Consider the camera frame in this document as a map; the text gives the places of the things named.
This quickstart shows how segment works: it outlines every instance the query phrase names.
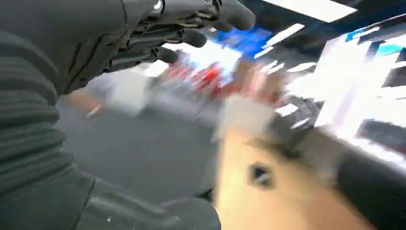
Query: fluorescent light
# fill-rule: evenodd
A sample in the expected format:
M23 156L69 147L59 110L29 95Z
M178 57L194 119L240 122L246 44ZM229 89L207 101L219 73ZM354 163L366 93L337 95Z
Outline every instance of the fluorescent light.
M304 27L304 25L296 23L292 25L291 27L287 28L284 31L281 31L277 33L275 36L273 36L271 39L269 39L266 43L266 46L273 46L274 44L286 39L287 37L291 36L292 34L298 32Z
M265 73L265 72L268 71L270 68L274 67L277 63L278 63L278 60L276 60L276 61L274 61L274 62L272 62L272 63L270 63L270 64L268 64L268 65L266 65L266 66L264 66L264 67L262 67L261 73Z
M281 63L281 64L271 68L270 70L268 70L268 74L275 73L276 71L282 69L284 66L285 66L285 63Z
M257 59L257 58L261 57L262 55L265 55L266 53L268 53L268 52L271 51L272 49L273 49L273 47L270 46L270 47L268 47L268 48L262 50L261 52L257 53L257 54L254 56L254 59Z
M354 36L352 36L352 39L358 38L358 37L362 37L362 36L364 36L364 35L368 35L368 34L370 34L370 33L373 33L373 32L375 32L375 31L378 31L378 30L379 30L379 27L374 27L374 28L372 28L372 29L370 29L370 30L367 30L367 31L364 31L364 32L355 34Z
M399 61L399 62L396 62L392 66L392 69L397 69L397 68L400 68L400 67L403 67L403 66L406 66L406 61Z
M293 67L291 69L288 69L288 72L293 73L293 72L303 71L303 70L308 69L308 68L310 68L312 66L315 66L315 65L317 65L317 63L315 63L315 62L302 63L302 64L299 64L299 65L297 65L297 66L295 66L295 67Z
M330 23L343 18L357 9L331 0L263 0L271 4Z

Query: robotic hand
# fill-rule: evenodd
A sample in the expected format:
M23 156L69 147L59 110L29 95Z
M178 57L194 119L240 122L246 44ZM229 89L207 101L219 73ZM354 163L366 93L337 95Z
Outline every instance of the robotic hand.
M0 229L220 229L202 200L153 206L79 170L54 105L104 72L176 61L164 43L202 47L195 29L254 22L237 0L2 0Z
M61 95L105 72L158 59L173 63L176 53L161 46L202 47L198 28L248 30L254 23L237 0L6 0L0 54L20 53Z

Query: blue sign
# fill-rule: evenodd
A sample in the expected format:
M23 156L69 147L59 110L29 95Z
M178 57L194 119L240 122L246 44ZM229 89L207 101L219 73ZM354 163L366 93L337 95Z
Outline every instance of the blue sign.
M233 29L230 32L219 32L215 41L241 52L245 57L254 58L271 37L272 32L254 27L249 31Z
M363 33L363 32L365 32L365 29L359 29L359 30L356 30L354 32L348 33L347 38L345 39L345 42L349 42L349 41L355 39L354 38L355 35L358 35L358 34Z
M398 45L382 44L379 46L378 51L376 52L376 56L382 57L382 56L386 56L389 54L401 52L402 50L403 50L403 47L398 46Z

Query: gray floor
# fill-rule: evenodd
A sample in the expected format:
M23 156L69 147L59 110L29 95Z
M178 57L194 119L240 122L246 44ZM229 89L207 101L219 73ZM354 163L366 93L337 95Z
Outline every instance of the gray floor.
M197 122L187 100L162 95L137 117L106 110L93 120L59 102L57 128L66 132L66 149L79 167L156 203L213 187L218 105L210 105L200 119L205 121Z

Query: wooden table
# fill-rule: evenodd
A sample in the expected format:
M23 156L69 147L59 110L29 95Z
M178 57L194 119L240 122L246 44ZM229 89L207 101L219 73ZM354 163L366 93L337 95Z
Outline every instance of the wooden table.
M222 146L215 203L224 230L372 229L311 168L251 139L233 130ZM257 162L272 168L274 189L249 183L249 166Z

